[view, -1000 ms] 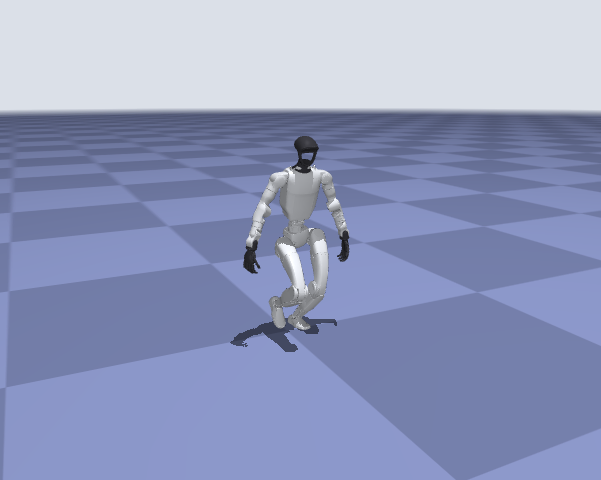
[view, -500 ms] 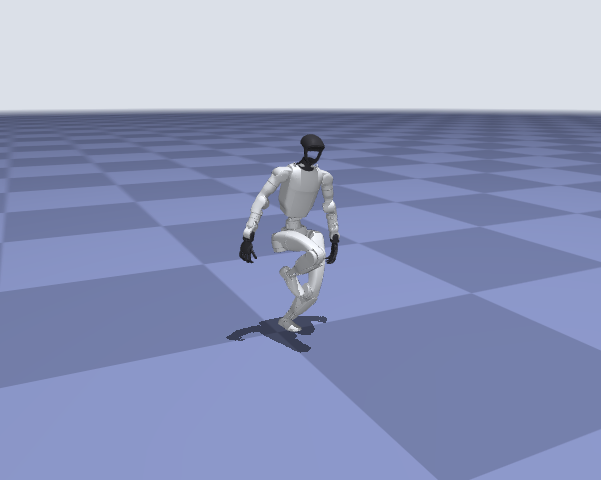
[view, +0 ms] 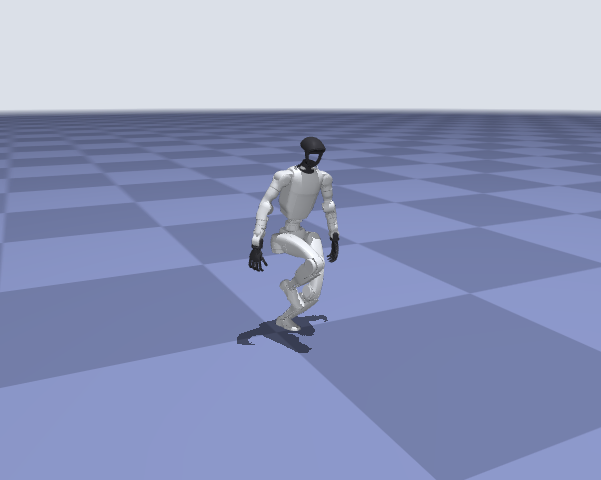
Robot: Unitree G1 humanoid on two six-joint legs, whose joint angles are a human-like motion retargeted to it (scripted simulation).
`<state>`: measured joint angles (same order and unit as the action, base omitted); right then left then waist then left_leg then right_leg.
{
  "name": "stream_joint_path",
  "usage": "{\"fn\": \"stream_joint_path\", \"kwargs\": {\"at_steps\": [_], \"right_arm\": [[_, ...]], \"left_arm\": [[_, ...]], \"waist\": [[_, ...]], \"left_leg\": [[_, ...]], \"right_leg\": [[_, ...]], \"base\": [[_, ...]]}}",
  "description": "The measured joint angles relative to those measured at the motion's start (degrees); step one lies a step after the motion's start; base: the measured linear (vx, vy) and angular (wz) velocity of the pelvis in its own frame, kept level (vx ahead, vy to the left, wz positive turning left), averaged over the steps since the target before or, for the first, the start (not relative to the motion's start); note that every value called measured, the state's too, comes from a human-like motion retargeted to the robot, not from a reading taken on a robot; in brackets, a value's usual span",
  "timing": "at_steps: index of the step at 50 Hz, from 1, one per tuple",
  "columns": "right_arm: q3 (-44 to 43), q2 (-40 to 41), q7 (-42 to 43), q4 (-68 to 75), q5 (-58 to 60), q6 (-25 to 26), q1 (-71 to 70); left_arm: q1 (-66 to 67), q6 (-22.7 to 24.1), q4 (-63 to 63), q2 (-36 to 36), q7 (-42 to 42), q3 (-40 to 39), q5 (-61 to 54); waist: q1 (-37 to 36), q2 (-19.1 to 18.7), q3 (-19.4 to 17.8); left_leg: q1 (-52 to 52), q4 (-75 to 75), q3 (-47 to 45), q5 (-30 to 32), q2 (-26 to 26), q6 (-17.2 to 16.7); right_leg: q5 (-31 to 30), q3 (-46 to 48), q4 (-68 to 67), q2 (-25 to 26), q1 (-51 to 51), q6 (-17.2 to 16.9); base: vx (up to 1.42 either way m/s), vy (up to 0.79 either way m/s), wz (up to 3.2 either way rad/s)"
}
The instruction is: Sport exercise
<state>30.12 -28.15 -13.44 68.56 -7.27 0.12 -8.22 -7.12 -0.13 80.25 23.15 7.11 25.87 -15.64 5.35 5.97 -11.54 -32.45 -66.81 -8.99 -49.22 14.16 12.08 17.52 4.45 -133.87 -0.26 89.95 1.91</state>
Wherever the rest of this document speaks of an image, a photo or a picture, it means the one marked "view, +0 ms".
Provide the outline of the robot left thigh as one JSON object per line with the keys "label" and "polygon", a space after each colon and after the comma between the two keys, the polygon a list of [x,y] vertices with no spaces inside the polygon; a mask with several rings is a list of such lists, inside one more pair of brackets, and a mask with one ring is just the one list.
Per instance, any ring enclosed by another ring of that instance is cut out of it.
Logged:
{"label": "robot left thigh", "polygon": [[[305,242],[308,245],[310,245],[314,249],[314,251],[318,255],[322,256],[324,259],[323,248],[319,234],[316,232],[309,231],[305,231],[305,234]],[[324,268],[319,273],[322,274],[310,281],[309,284],[306,284],[302,289],[303,296],[308,300],[317,299],[319,297],[319,294],[321,293],[324,277]]]}

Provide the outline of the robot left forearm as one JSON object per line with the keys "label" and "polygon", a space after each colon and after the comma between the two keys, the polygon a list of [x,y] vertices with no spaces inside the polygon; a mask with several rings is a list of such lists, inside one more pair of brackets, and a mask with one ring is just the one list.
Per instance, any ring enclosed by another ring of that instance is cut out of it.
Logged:
{"label": "robot left forearm", "polygon": [[[333,202],[333,201],[332,201]],[[333,233],[337,232],[338,233],[338,237],[339,237],[339,232],[338,232],[338,224],[337,224],[337,215],[336,215],[336,208],[335,208],[335,203],[333,202],[333,207],[334,207],[334,212],[328,212],[325,214],[326,218],[327,218],[327,225],[328,225],[328,230],[329,230],[329,236],[333,239]]]}

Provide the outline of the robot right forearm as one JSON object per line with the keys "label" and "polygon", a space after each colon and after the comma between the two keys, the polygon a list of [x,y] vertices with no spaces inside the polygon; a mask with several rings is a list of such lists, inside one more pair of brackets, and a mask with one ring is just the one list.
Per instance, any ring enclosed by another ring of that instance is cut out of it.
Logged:
{"label": "robot right forearm", "polygon": [[267,214],[270,210],[270,205],[267,202],[261,203],[257,213],[256,213],[256,225],[253,231],[252,244],[253,246],[259,246],[260,239],[264,238],[266,232],[266,225],[269,220]]}

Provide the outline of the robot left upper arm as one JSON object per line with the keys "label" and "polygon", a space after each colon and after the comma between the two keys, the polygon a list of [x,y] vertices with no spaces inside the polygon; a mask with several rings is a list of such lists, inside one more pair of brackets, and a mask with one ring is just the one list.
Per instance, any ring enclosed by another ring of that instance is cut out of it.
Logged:
{"label": "robot left upper arm", "polygon": [[334,207],[333,207],[333,202],[332,202],[332,196],[333,196],[333,191],[332,191],[332,176],[324,171],[321,171],[322,175],[323,175],[323,182],[321,185],[321,193],[322,193],[322,197],[324,199],[324,202],[322,203],[322,209],[324,211],[324,213],[328,213],[328,212],[334,212]]}

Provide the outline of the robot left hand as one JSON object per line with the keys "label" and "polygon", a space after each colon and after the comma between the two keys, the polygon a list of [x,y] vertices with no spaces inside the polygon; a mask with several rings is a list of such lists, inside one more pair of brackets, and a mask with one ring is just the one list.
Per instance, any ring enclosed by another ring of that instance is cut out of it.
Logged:
{"label": "robot left hand", "polygon": [[332,250],[331,250],[331,253],[326,257],[330,257],[332,255],[330,258],[328,258],[328,260],[329,260],[329,262],[334,262],[337,259],[338,250],[339,250],[339,248],[338,248],[338,241],[339,241],[338,233],[337,232],[333,233],[333,239],[330,237],[330,240],[332,241],[332,245],[331,245]]}

